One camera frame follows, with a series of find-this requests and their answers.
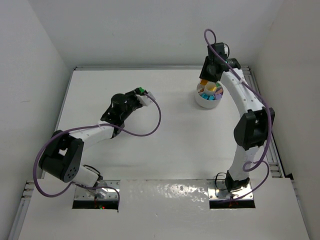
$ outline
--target cable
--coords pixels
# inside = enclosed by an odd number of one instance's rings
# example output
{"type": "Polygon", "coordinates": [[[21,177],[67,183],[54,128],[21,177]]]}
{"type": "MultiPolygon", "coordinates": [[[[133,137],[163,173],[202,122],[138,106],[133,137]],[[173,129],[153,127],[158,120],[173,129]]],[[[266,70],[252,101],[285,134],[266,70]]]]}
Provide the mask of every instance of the cable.
{"type": "Polygon", "coordinates": [[[96,174],[98,174],[99,175],[99,177],[101,176],[101,172],[99,172],[96,168],[94,168],[93,166],[90,166],[90,165],[87,165],[87,164],[84,164],[84,165],[82,165],[83,167],[85,167],[85,168],[89,168],[89,169],[92,169],[92,170],[94,170],[94,171],[96,171],[96,174]]]}
{"type": "Polygon", "coordinates": [[[35,157],[35,160],[34,160],[34,164],[33,164],[33,170],[32,170],[32,176],[33,176],[33,181],[34,181],[34,185],[35,185],[35,188],[39,191],[40,194],[42,194],[43,196],[47,197],[47,198],[55,198],[55,197],[58,197],[62,194],[64,194],[69,188],[70,186],[72,185],[72,182],[70,182],[66,188],[64,190],[62,190],[61,192],[59,193],[56,193],[56,194],[48,194],[46,192],[44,192],[40,185],[39,185],[39,182],[38,182],[38,179],[37,179],[37,167],[38,167],[38,164],[39,164],[39,160],[43,154],[43,152],[45,151],[45,149],[57,138],[59,138],[60,136],[62,135],[65,135],[65,134],[68,134],[70,132],[73,132],[73,131],[77,131],[77,130],[84,130],[84,129],[94,129],[94,128],[99,128],[99,127],[103,127],[103,126],[110,126],[110,127],[113,127],[113,128],[116,128],[116,129],[119,129],[127,134],[130,134],[130,135],[133,135],[133,136],[136,136],[136,137],[146,137],[146,136],[150,136],[151,134],[153,134],[160,126],[160,123],[161,123],[161,118],[162,118],[162,114],[161,114],[161,109],[160,109],[160,106],[159,104],[156,102],[155,99],[153,99],[152,97],[150,97],[147,93],[145,93],[144,95],[146,95],[151,101],[154,102],[154,104],[156,105],[157,109],[158,109],[158,112],[159,112],[159,121],[156,125],[156,127],[154,128],[154,130],[152,130],[151,132],[149,133],[146,133],[146,134],[136,134],[136,133],[133,133],[133,132],[130,132],[128,130],[125,130],[123,129],[122,127],[119,127],[117,125],[114,125],[114,124],[111,124],[111,123],[103,123],[103,124],[100,124],[100,125],[92,125],[92,126],[80,126],[80,127],[74,127],[74,128],[70,128],[68,130],[65,130],[65,131],[62,131],[62,132],[59,132],[58,134],[54,135],[49,141],[47,141],[43,147],[40,149],[40,151],[38,152],[38,154],[36,155],[35,157]]]}
{"type": "Polygon", "coordinates": [[[243,199],[245,196],[252,194],[255,190],[260,188],[262,186],[262,184],[264,184],[265,181],[268,179],[269,172],[270,172],[269,164],[264,160],[262,162],[266,165],[266,168],[267,168],[266,175],[265,175],[264,179],[255,188],[253,188],[250,192],[248,192],[242,196],[239,196],[237,198],[228,199],[228,200],[221,200],[221,201],[218,201],[218,203],[229,203],[229,202],[233,202],[235,200],[243,199]]]}
{"type": "Polygon", "coordinates": [[[227,175],[225,172],[218,172],[217,175],[215,175],[214,185],[215,185],[215,188],[218,189],[219,191],[224,191],[224,190],[227,190],[227,189],[220,189],[220,188],[218,188],[218,186],[217,186],[217,180],[218,180],[218,176],[219,176],[220,174],[225,174],[225,175],[227,175]]]}
{"type": "MultiPolygon", "coordinates": [[[[236,71],[221,57],[219,56],[219,54],[214,50],[214,48],[211,46],[208,38],[207,38],[207,32],[211,32],[214,36],[214,43],[217,42],[217,37],[216,37],[216,34],[214,33],[214,31],[212,31],[211,29],[206,29],[204,31],[204,39],[205,39],[205,42],[206,44],[208,45],[209,49],[213,52],[213,54],[220,60],[222,61],[229,69],[230,71],[234,74],[234,76],[239,80],[241,81],[241,77],[236,73],[236,71]]],[[[243,167],[242,167],[242,170],[244,172],[251,172],[253,170],[255,170],[257,167],[260,166],[260,164],[263,162],[265,156],[267,155],[267,151],[268,151],[268,148],[269,148],[269,145],[270,145],[270,142],[271,142],[271,136],[272,136],[272,120],[271,120],[271,113],[270,113],[270,108],[269,108],[269,105],[266,103],[266,101],[264,100],[264,98],[258,93],[256,92],[255,90],[253,90],[248,84],[246,84],[245,82],[242,82],[242,84],[247,88],[249,89],[251,92],[253,92],[254,95],[256,95],[262,102],[262,104],[264,105],[265,107],[265,111],[266,111],[266,115],[267,115],[267,120],[268,120],[268,133],[267,133],[267,139],[266,139],[266,143],[265,143],[265,147],[264,147],[264,150],[263,150],[263,153],[260,157],[260,159],[258,161],[254,161],[253,164],[254,166],[251,167],[251,168],[248,168],[246,169],[246,166],[248,164],[251,164],[252,162],[246,162],[243,167]]]]}

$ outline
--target white wall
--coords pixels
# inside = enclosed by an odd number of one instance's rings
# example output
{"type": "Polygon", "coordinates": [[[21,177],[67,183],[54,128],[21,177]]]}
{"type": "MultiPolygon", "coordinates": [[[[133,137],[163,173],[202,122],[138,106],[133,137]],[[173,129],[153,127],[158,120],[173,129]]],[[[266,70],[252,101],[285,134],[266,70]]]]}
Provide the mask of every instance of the white wall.
{"type": "Polygon", "coordinates": [[[241,64],[256,58],[282,0],[29,0],[66,64],[202,65],[206,28],[241,64]]]}
{"type": "Polygon", "coordinates": [[[28,1],[0,1],[0,240],[54,131],[69,76],[28,1]]]}
{"type": "Polygon", "coordinates": [[[275,109],[273,134],[313,240],[320,239],[319,12],[319,0],[285,0],[254,68],[275,109]]]}

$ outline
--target blue block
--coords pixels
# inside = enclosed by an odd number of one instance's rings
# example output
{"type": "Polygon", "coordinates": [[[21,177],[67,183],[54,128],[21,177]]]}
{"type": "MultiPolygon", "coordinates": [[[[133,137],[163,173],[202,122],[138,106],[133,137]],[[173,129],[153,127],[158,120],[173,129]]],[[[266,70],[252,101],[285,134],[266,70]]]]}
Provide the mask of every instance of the blue block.
{"type": "Polygon", "coordinates": [[[207,94],[205,94],[205,93],[202,94],[201,97],[204,98],[204,99],[208,99],[209,98],[209,96],[207,94]]]}

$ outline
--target yellow block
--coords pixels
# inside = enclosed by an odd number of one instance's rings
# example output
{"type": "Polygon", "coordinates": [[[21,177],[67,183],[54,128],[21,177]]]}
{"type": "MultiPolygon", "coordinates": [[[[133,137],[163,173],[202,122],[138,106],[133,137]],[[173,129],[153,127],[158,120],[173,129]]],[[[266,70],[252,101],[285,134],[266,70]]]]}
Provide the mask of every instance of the yellow block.
{"type": "Polygon", "coordinates": [[[211,91],[211,92],[214,92],[216,89],[217,89],[216,86],[212,86],[212,87],[208,88],[208,90],[211,91]]]}
{"type": "Polygon", "coordinates": [[[205,86],[208,83],[208,80],[201,79],[200,84],[205,86]]]}

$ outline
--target green part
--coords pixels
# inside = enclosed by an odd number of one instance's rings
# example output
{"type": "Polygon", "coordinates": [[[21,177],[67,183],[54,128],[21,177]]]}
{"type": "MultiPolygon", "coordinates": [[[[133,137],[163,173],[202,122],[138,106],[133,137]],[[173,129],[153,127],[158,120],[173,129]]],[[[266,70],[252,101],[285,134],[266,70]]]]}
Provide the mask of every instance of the green part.
{"type": "Polygon", "coordinates": [[[140,90],[141,93],[145,92],[145,90],[142,87],[139,87],[139,90],[140,90]]]}

